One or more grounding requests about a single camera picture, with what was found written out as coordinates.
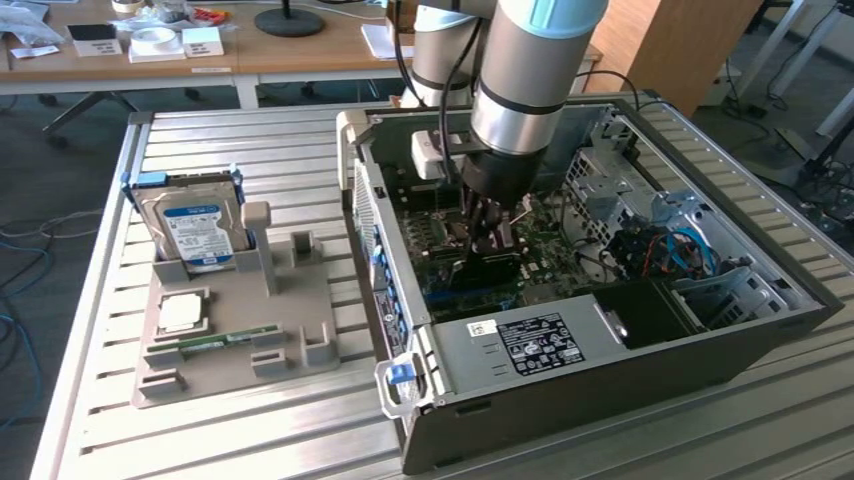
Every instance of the hard drive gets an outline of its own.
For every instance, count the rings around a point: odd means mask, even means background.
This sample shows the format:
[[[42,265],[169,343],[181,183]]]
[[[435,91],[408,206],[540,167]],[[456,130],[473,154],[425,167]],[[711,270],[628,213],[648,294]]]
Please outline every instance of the hard drive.
[[[145,226],[161,261],[182,260],[189,273],[233,266],[234,252],[252,247],[240,220],[238,170],[168,175],[138,174],[124,191]]]

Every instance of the blue hard drive label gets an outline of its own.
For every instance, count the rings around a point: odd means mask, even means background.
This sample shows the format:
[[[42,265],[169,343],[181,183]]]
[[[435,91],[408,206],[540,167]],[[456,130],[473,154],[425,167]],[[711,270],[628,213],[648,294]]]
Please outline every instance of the blue hard drive label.
[[[519,375],[584,361],[569,329],[556,313],[497,325],[497,334]]]
[[[218,205],[170,208],[162,212],[181,259],[190,265],[216,266],[233,256],[228,233],[218,226]]]

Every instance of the gray carpet floor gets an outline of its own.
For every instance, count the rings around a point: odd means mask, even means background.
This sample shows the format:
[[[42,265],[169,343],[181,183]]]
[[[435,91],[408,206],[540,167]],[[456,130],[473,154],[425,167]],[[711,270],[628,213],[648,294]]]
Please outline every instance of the gray carpet floor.
[[[732,55],[733,66],[746,68],[767,35],[768,30],[763,28],[756,34],[744,37]],[[743,103],[764,103],[764,82],[774,75],[788,53],[794,51],[794,46],[794,43],[790,43],[779,49],[758,78],[755,91],[742,99]],[[379,81],[377,84],[383,98],[399,93],[401,89],[400,83],[395,80]],[[300,96],[298,85],[277,87],[268,89],[276,101],[265,100],[261,102],[262,106],[352,102],[359,98],[371,100],[364,82],[317,84],[317,95],[313,98]],[[768,115],[762,124],[768,128],[786,127],[795,130],[816,148],[820,148],[827,140],[818,138],[812,130],[851,87],[851,69],[824,58],[814,58],[808,69],[786,94],[788,111],[783,112],[766,105]],[[237,108],[233,89],[210,87],[200,89],[200,92],[202,98],[197,102],[185,98],[178,89],[130,92],[126,97],[140,109],[148,111]],[[33,228],[38,223],[33,223],[32,219],[44,220],[74,211],[96,209],[104,203],[126,114],[109,102],[97,105],[61,130],[70,146],[64,151],[56,151],[44,143],[40,129],[58,114],[60,108],[68,107],[80,95],[57,95],[57,98],[58,107],[48,108],[37,103],[34,96],[20,96],[17,104],[8,111],[2,111],[2,105],[8,104],[12,98],[0,98],[0,225],[14,222],[4,227],[8,229]],[[758,128],[727,117],[719,109],[700,109],[693,115],[693,120],[727,148],[762,133]],[[755,142],[737,150],[736,157],[748,164],[774,168],[780,162],[787,163],[795,159],[791,152],[779,149],[778,143],[774,138]],[[836,158],[847,162],[852,156],[854,139],[848,139]],[[92,228],[96,222],[96,218],[81,219],[68,225],[65,231]],[[836,228],[831,234],[838,235],[840,241],[847,241],[843,230]],[[24,294],[0,299],[0,313],[12,315],[30,332],[44,378],[41,401],[21,422],[8,430],[0,431],[2,479],[16,480],[26,478],[29,474],[93,240],[93,236],[56,240],[50,248],[53,267],[44,280]],[[45,242],[45,238],[34,237],[14,243],[21,246],[44,247]],[[0,282],[30,261],[33,255],[0,249]],[[4,330],[0,327],[0,337],[2,335]],[[9,341],[0,344],[0,362],[10,353],[9,346]],[[20,407],[30,402],[33,375],[22,349],[18,349],[9,367],[0,372],[0,391],[1,419],[13,415]]]

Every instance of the aluminum extrusion table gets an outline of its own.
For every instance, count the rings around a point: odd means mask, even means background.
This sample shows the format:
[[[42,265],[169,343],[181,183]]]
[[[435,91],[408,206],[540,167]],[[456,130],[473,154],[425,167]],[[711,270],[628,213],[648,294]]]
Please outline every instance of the aluminum extrusion table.
[[[33,479],[403,477],[393,426],[376,398],[336,187],[333,118],[341,109],[365,107],[168,113],[128,127]],[[655,105],[643,115],[851,301],[851,257],[676,113]],[[128,400],[153,246],[121,197],[118,175],[130,168],[184,172],[232,162],[246,178],[248,199],[273,208],[270,235],[308,228],[324,243],[343,366],[137,410]],[[669,170],[652,174],[664,187],[681,182]],[[419,478],[830,478],[854,470],[852,372],[848,304],[727,384]]]

